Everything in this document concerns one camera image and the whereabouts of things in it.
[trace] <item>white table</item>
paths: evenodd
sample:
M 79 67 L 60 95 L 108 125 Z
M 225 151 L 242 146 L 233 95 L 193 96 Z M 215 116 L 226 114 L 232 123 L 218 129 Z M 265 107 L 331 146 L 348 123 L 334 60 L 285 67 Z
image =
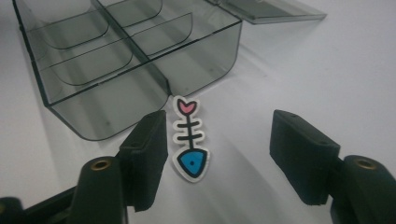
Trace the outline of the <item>white table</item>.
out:
M 269 156 L 273 111 L 308 120 L 396 176 L 396 1 L 304 3 L 323 21 L 243 24 L 231 72 L 190 98 L 213 154 L 189 184 L 165 164 L 154 205 L 131 223 L 332 223 L 327 205 L 303 204 Z M 0 197 L 29 207 L 76 185 L 81 166 L 117 153 L 129 129 L 102 142 L 78 138 L 41 102 L 11 1 L 0 2 Z M 178 149 L 167 111 L 169 159 Z

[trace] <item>black plastic part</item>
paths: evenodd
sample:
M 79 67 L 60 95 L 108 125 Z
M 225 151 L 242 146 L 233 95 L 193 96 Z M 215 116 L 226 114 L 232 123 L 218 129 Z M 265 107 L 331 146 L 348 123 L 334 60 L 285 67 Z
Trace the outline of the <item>black plastic part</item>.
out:
M 330 194 L 334 224 L 396 224 L 396 180 L 372 159 L 340 160 L 339 148 L 297 115 L 275 111 L 270 153 L 304 203 Z
M 57 194 L 25 210 L 28 223 L 65 223 L 75 187 Z
M 166 114 L 161 110 L 139 121 L 117 155 L 125 200 L 136 212 L 147 210 L 154 203 L 167 156 Z
M 361 156 L 344 158 L 346 194 L 360 224 L 396 223 L 396 181 L 384 165 Z
M 120 177 L 120 164 L 114 157 L 87 162 L 81 169 L 67 223 L 127 223 Z
M 327 202 L 327 180 L 339 150 L 338 144 L 299 116 L 274 112 L 270 154 L 304 203 Z
M 25 214 L 19 199 L 12 197 L 0 199 L 0 223 L 25 223 Z

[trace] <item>plastic compartment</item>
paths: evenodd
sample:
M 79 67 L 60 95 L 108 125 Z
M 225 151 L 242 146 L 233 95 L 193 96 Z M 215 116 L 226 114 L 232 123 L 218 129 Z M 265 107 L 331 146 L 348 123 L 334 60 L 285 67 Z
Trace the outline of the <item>plastic compartment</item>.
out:
M 203 0 L 48 2 L 14 6 L 44 105 L 87 140 L 127 129 L 236 60 L 242 21 Z

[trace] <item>sticker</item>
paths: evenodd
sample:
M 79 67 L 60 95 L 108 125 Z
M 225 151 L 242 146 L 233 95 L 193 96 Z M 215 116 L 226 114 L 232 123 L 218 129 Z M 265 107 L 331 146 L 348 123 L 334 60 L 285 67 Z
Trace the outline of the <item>sticker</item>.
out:
M 173 123 L 178 132 L 173 136 L 176 144 L 183 145 L 173 156 L 173 163 L 180 174 L 192 183 L 200 181 L 209 164 L 210 152 L 197 145 L 204 141 L 205 133 L 198 129 L 202 121 L 194 116 L 199 109 L 199 101 L 186 100 L 182 96 L 175 96 L 174 109 L 181 118 Z

